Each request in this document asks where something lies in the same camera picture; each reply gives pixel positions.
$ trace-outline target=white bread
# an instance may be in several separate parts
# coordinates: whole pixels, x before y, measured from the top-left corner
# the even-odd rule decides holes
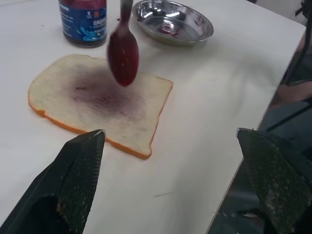
[[[105,129],[114,147],[146,159],[172,86],[169,80],[138,74],[124,88],[112,78],[106,60],[69,55],[37,76],[28,101],[60,127],[77,133]]]

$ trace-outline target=jar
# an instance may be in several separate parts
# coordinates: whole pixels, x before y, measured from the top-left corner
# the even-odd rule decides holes
[[[59,0],[63,34],[72,44],[97,47],[104,44],[106,0]]]

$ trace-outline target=white table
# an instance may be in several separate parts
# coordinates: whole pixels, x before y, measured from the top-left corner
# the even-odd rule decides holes
[[[28,107],[31,81],[64,55],[103,58],[106,50],[70,45],[56,0],[3,1],[0,223],[75,136]],[[305,29],[244,0],[182,3],[206,15],[214,35],[194,48],[169,47],[132,22],[139,70],[172,80],[174,88],[150,159],[105,145],[86,234],[204,234],[242,160],[236,129],[258,127]],[[118,8],[118,0],[109,0],[109,33],[118,23]]]

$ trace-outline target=jar label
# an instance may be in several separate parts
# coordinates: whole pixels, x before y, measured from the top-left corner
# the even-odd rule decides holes
[[[85,10],[59,4],[63,32],[74,40],[93,42],[106,37],[106,8]]]

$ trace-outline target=metal bowl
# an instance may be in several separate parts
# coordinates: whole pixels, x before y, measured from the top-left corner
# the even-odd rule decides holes
[[[211,22],[198,11],[166,0],[143,0],[132,13],[150,37],[172,45],[194,45],[214,33]]]

